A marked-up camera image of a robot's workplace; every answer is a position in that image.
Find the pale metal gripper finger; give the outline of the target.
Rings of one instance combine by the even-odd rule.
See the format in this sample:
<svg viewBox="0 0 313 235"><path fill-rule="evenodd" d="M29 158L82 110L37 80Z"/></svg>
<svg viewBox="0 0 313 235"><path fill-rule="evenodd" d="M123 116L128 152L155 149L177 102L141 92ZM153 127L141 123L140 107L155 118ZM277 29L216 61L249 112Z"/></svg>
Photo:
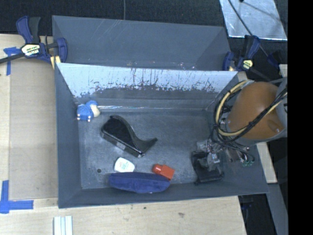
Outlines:
<svg viewBox="0 0 313 235"><path fill-rule="evenodd" d="M198 141L197 142L197 153L213 153L213 146L210 141Z"/></svg>
<svg viewBox="0 0 313 235"><path fill-rule="evenodd" d="M220 164L218 154L209 152L207 155L208 169L216 169Z"/></svg>

